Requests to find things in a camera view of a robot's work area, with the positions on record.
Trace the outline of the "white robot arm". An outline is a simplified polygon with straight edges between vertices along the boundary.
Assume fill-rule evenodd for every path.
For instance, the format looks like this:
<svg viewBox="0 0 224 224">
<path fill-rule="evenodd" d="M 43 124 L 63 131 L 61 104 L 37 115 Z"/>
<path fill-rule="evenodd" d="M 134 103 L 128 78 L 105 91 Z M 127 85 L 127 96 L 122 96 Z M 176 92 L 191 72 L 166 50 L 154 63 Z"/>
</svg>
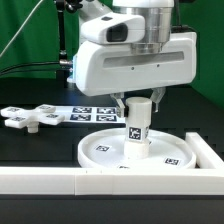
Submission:
<svg viewBox="0 0 224 224">
<path fill-rule="evenodd" d="M 73 57 L 71 81 L 87 96 L 109 94 L 117 114 L 128 115 L 122 98 L 129 91 L 151 89 L 158 104 L 165 88 L 192 82 L 196 75 L 196 32 L 180 23 L 186 0 L 113 0 L 108 11 L 86 1 L 81 10 L 84 42 Z"/>
</svg>

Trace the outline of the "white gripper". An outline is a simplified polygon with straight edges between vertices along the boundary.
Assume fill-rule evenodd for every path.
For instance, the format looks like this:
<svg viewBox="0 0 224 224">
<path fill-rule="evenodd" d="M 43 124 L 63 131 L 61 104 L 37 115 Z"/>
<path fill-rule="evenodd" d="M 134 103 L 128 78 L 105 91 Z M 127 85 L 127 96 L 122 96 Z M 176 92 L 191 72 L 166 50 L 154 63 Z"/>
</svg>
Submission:
<svg viewBox="0 0 224 224">
<path fill-rule="evenodd" d="M 87 96 L 111 94 L 120 118 L 128 116 L 123 92 L 153 88 L 150 100 L 157 113 L 166 86 L 194 79 L 196 40 L 195 32 L 172 33 L 161 52 L 143 55 L 135 55 L 130 44 L 103 46 L 86 41 L 77 53 L 76 85 Z"/>
</svg>

